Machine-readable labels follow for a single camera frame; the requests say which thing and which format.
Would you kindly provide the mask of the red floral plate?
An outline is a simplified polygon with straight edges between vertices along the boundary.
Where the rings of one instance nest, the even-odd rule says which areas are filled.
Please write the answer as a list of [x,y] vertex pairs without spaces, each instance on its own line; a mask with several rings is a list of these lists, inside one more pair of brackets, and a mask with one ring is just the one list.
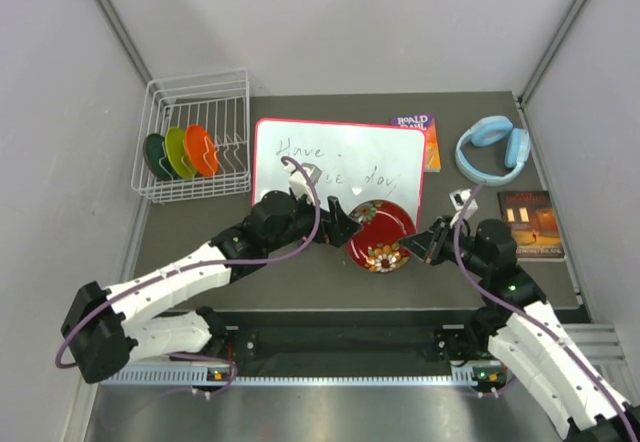
[[361,230],[347,243],[347,253],[359,267],[386,274],[407,263],[409,251],[399,241],[414,235],[416,227],[401,206],[388,200],[369,200],[356,206],[349,216],[361,224]]

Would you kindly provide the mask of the dark green plate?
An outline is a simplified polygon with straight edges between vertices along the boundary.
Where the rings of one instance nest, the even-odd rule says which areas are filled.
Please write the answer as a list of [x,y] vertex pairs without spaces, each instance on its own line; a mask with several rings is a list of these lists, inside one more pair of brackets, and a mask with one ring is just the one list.
[[149,171],[160,181],[171,181],[173,174],[164,149],[164,137],[149,134],[143,142],[143,156]]

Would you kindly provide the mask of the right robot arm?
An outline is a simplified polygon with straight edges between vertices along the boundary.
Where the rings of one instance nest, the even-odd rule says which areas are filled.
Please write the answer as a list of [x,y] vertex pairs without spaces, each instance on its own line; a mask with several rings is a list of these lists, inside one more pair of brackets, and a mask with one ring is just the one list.
[[476,356],[492,356],[539,404],[564,441],[636,441],[639,408],[599,374],[518,263],[509,226],[498,219],[438,218],[400,246],[424,263],[457,264],[484,301],[465,326]]

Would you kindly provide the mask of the orange plate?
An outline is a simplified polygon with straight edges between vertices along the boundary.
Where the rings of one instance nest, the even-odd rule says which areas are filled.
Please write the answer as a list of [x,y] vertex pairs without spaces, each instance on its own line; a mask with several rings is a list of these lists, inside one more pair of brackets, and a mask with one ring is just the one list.
[[195,124],[188,126],[184,147],[191,164],[199,174],[213,177],[217,173],[219,161],[216,146],[204,127]]

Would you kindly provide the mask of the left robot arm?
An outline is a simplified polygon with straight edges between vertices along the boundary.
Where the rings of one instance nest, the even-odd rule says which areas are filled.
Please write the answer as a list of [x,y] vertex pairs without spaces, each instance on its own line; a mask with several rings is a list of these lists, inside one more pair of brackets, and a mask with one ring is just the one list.
[[212,289],[225,287],[277,261],[275,251],[292,243],[341,247],[362,228],[335,197],[327,209],[312,198],[271,191],[239,223],[194,252],[134,280],[78,289],[61,327],[62,352],[89,384],[115,375],[128,363],[172,352],[216,358],[227,336],[210,309],[183,317],[165,311]]

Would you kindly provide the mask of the lime green plate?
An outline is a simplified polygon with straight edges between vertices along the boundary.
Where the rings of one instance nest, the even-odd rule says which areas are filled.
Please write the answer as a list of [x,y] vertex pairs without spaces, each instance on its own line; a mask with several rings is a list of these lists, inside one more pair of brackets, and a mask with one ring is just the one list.
[[167,158],[176,174],[183,179],[192,179],[196,176],[184,146],[185,131],[179,127],[171,127],[165,135],[164,146]]

